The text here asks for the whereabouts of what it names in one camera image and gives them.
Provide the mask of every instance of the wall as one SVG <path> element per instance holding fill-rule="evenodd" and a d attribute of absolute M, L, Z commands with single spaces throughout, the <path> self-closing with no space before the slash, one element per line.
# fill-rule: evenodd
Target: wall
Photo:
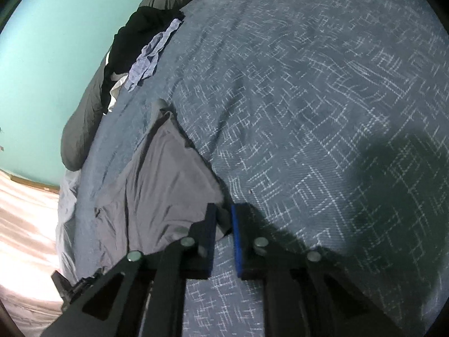
<path fill-rule="evenodd" d="M 141 0 L 22 0 L 0 34 L 0 169 L 57 185 L 61 132 Z"/>

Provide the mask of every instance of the crumpled fabric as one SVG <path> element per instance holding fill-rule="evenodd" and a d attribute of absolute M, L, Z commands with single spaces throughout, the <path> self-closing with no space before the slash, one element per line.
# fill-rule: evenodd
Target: crumpled fabric
<path fill-rule="evenodd" d="M 128 80 L 125 82 L 125 88 L 128 91 L 132 91 L 140 81 L 154 75 L 160 51 L 167 44 L 171 34 L 178 30 L 181 23 L 181 20 L 174 19 L 166 31 L 156 34 L 150 43 L 142 48 L 142 53 L 132 65 Z"/>
<path fill-rule="evenodd" d="M 60 314 L 51 274 L 58 194 L 16 183 L 0 171 L 0 300 L 25 335 L 38 337 Z"/>
<path fill-rule="evenodd" d="M 66 170 L 59 187 L 58 225 L 56 226 L 56 250 L 61 274 L 74 285 L 77 281 L 73 239 L 75 237 L 75 207 L 81 170 Z"/>

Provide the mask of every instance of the pillow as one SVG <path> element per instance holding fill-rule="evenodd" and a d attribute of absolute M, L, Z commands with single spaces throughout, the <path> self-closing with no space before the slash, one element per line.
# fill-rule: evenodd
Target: pillow
<path fill-rule="evenodd" d="M 180 9 L 191 0 L 142 0 L 140 6 L 156 9 Z M 61 138 L 61 158 L 70 171 L 78 171 L 83 166 L 90 146 L 103 117 L 101 89 L 104 80 L 106 55 L 87 86 L 75 112 L 64 126 Z"/>

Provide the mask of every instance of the light blue cloth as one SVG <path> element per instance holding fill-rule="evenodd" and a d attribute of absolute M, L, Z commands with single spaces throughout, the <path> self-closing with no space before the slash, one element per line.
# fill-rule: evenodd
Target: light blue cloth
<path fill-rule="evenodd" d="M 132 91 L 141 80 L 151 77 L 158 64 L 159 52 L 164 48 L 172 32 L 176 31 L 182 21 L 174 19 L 166 31 L 156 34 L 151 42 L 142 48 L 142 53 L 132 65 L 125 88 Z"/>

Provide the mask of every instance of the blue patterned bedspread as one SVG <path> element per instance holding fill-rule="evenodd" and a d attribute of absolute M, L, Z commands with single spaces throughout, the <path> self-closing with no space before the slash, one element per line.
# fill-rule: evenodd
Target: blue patterned bedspread
<path fill-rule="evenodd" d="M 154 77 L 122 90 L 82 171 L 78 276 L 98 265 L 93 207 L 164 98 L 232 200 L 273 236 L 321 245 L 420 336 L 449 296 L 449 38 L 426 0 L 194 0 Z M 232 236 L 189 281 L 184 335 L 263 336 L 259 283 Z"/>

